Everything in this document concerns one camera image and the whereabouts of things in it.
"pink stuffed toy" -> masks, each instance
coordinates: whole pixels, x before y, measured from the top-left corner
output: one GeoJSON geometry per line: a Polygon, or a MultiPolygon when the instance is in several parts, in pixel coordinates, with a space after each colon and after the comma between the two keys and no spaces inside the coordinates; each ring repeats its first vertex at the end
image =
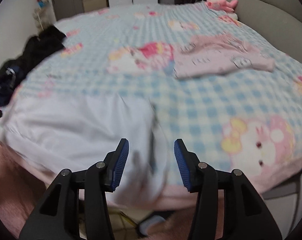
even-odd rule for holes
{"type": "Polygon", "coordinates": [[[232,0],[231,2],[228,2],[227,0],[207,0],[205,4],[212,10],[222,10],[227,13],[233,13],[238,4],[238,0],[232,0]]]}

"gray headboard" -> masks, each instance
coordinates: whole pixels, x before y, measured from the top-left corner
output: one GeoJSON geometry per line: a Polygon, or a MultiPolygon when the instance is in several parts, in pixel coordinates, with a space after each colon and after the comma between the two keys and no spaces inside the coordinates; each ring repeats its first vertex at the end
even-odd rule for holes
{"type": "Polygon", "coordinates": [[[239,0],[239,21],[302,63],[302,5],[298,0],[239,0]]]}

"metal pivot screw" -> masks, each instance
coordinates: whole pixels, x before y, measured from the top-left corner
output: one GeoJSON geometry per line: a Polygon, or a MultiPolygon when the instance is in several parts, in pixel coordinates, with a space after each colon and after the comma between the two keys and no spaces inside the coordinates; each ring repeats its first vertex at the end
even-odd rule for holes
{"type": "Polygon", "coordinates": [[[104,168],[105,167],[105,163],[104,162],[98,162],[97,164],[96,164],[96,167],[97,168],[104,168]]]}
{"type": "Polygon", "coordinates": [[[206,163],[199,163],[198,164],[198,167],[200,168],[200,169],[205,169],[206,167],[208,167],[208,165],[206,164],[206,163]]]}
{"type": "Polygon", "coordinates": [[[242,175],[242,171],[241,170],[238,170],[238,169],[235,169],[233,171],[233,173],[236,175],[236,176],[241,176],[242,175]]]}
{"type": "Polygon", "coordinates": [[[62,176],[66,176],[66,175],[68,175],[69,173],[70,173],[70,170],[68,170],[68,169],[64,169],[64,170],[61,171],[61,175],[62,175],[62,176]]]}

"hello kitty print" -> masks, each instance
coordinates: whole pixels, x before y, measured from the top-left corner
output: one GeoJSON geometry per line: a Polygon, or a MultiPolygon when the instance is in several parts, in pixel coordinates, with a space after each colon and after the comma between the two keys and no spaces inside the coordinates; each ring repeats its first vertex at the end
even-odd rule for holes
{"type": "Polygon", "coordinates": [[[173,72],[173,47],[164,42],[150,42],[141,48],[125,47],[109,55],[108,73],[147,74],[154,71],[173,72]]]}
{"type": "Polygon", "coordinates": [[[271,116],[269,122],[234,117],[223,127],[221,148],[230,156],[232,169],[247,176],[258,176],[275,164],[290,161],[294,145],[293,129],[279,115],[271,116]]]}
{"type": "Polygon", "coordinates": [[[181,22],[177,20],[172,20],[168,22],[168,25],[173,31],[177,31],[177,32],[199,29],[198,25],[196,25],[193,22],[181,22]]]}

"pink fleece fabric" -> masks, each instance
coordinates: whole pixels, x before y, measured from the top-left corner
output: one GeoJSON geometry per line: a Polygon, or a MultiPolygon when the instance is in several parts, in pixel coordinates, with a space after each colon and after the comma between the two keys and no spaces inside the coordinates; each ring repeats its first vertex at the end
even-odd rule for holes
{"type": "Polygon", "coordinates": [[[231,34],[196,35],[187,46],[174,52],[175,75],[189,78],[208,74],[225,74],[241,69],[272,71],[274,59],[260,49],[231,34]]]}

